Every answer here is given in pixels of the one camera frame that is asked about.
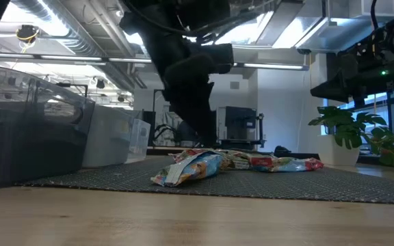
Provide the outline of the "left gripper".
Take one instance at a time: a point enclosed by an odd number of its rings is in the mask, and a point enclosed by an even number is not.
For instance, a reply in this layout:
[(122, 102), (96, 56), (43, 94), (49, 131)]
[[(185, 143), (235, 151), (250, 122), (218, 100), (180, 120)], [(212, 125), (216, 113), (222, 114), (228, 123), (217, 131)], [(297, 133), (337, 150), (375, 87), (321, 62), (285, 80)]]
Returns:
[(200, 45), (183, 37), (151, 37), (148, 54), (165, 88), (164, 98), (206, 147), (217, 140), (209, 104), (210, 74), (226, 74), (234, 64), (231, 44)]

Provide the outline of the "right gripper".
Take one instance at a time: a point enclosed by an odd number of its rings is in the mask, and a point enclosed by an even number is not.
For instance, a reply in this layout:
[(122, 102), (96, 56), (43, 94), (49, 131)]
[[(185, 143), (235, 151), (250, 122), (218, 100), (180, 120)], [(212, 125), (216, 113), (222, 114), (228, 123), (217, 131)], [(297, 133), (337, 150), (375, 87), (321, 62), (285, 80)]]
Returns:
[(368, 95), (394, 90), (394, 20), (375, 27), (366, 38), (337, 53), (340, 69), (330, 80), (312, 88), (317, 98), (362, 107)]

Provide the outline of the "colourful granola bar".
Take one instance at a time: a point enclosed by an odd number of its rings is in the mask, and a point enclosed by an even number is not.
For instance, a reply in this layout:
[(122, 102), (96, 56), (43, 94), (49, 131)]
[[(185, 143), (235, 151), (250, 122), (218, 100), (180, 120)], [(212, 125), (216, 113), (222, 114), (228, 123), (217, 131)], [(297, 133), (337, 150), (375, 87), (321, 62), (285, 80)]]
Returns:
[(170, 154), (175, 163), (180, 163), (183, 161), (193, 161), (198, 157), (209, 156), (209, 155), (218, 155), (217, 152), (214, 152), (212, 149), (200, 149), (200, 148), (189, 148), (178, 154)]
[(252, 155), (249, 158), (250, 169), (258, 172), (309, 172), (321, 169), (324, 164), (315, 159), (296, 159), (293, 157), (275, 157), (272, 155)]

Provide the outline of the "silver-backed granola bar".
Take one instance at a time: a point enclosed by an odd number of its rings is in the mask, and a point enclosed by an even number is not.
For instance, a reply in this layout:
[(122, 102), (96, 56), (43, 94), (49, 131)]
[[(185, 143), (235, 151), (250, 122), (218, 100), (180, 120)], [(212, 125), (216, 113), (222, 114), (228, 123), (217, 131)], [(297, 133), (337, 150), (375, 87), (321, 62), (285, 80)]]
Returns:
[(176, 187), (190, 180), (216, 175), (226, 165), (226, 158), (214, 151), (201, 152), (162, 168), (150, 180), (163, 187)]

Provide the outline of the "large-leaved green plant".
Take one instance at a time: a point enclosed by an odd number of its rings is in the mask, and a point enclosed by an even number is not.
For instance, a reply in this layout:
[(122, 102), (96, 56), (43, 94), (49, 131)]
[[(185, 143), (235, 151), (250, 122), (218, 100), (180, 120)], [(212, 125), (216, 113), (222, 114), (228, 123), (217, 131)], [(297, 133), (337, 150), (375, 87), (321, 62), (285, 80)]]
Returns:
[(348, 150), (361, 147), (363, 139), (371, 143), (373, 134), (366, 131), (367, 124), (386, 126), (386, 121), (377, 114), (359, 113), (354, 118), (351, 111), (335, 106), (318, 107), (317, 110), (319, 117), (312, 119), (308, 125), (325, 126), (336, 144)]

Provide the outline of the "black and white cabinet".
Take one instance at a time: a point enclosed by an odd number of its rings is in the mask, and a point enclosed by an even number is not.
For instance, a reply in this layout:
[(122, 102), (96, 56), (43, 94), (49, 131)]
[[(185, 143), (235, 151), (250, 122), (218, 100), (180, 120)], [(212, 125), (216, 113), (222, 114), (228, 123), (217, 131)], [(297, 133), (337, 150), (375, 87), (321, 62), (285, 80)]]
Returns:
[(218, 141), (222, 149), (255, 150), (263, 148), (262, 113), (245, 107), (220, 107), (218, 109)]

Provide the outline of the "white planter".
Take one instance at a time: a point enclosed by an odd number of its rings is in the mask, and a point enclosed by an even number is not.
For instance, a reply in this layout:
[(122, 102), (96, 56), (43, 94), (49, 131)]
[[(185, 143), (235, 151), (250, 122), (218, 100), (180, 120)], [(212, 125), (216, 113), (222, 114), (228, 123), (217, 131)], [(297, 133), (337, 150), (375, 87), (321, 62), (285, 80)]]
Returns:
[(321, 162), (332, 166), (355, 166), (360, 148), (348, 150), (338, 146), (332, 135), (320, 135), (317, 139), (318, 155)]

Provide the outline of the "clear plastic bin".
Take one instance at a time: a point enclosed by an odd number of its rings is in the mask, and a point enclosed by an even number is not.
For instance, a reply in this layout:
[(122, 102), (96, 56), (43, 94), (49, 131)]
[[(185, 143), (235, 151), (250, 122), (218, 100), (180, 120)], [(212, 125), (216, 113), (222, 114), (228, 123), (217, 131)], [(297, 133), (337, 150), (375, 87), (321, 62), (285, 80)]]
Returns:
[(127, 163), (142, 161), (146, 158), (150, 128), (149, 123), (134, 119)]
[(128, 158), (134, 119), (121, 109), (95, 105), (82, 167), (124, 164)]

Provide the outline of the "long linear ceiling light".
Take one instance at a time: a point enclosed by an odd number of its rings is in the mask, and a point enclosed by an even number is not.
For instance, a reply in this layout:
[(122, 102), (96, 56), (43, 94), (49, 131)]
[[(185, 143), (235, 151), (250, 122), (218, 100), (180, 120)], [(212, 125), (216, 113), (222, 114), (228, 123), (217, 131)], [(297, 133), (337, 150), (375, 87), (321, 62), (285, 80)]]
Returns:
[[(25, 53), (0, 53), (0, 58), (4, 59), (34, 59), (34, 60), (56, 60), (65, 62), (88, 62), (88, 63), (105, 63), (120, 62), (131, 64), (151, 64), (152, 61), (146, 58), (126, 58), (126, 57), (86, 57), (86, 56), (70, 56), (70, 55), (40, 55)], [(242, 63), (234, 62), (233, 68), (255, 68), (268, 70), (308, 70), (307, 65), (291, 65), (291, 64), (272, 64), (272, 63)]]

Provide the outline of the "dark woven placemat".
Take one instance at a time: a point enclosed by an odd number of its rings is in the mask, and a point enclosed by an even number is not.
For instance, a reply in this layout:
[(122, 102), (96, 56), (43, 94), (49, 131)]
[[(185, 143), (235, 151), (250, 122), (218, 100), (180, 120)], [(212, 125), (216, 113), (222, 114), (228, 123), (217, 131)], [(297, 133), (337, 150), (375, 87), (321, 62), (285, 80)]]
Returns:
[(163, 167), (172, 162), (170, 157), (157, 157), (130, 164), (28, 180), (22, 185), (136, 193), (394, 204), (394, 180), (330, 167), (313, 172), (285, 173), (232, 170), (203, 180), (184, 182), (177, 187), (162, 187), (151, 181)]

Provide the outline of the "dark grey plastic bin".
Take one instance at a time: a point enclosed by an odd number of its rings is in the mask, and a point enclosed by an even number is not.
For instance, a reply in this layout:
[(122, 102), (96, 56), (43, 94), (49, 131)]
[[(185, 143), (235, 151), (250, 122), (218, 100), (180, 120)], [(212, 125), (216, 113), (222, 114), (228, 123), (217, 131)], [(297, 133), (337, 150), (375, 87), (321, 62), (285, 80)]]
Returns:
[(0, 67), (0, 187), (81, 169), (94, 101)]

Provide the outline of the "rectangular metal duct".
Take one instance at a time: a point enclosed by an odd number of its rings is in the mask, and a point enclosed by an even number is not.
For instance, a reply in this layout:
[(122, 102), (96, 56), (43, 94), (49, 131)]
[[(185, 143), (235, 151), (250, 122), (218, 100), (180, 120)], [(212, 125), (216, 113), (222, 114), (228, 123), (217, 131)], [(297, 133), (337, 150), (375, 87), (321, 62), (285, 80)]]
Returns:
[(274, 49), (334, 52), (373, 31), (373, 0), (303, 0), (304, 5), (272, 44)]

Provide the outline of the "black aluminium table frame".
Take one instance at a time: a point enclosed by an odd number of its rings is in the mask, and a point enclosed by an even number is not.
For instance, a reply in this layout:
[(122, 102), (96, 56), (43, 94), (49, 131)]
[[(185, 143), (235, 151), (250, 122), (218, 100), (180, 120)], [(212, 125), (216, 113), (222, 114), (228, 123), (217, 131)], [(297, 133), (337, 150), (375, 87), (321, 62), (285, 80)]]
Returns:
[(295, 159), (314, 158), (319, 160), (318, 154), (292, 152), (283, 146), (276, 146), (272, 154), (276, 157), (292, 157)]

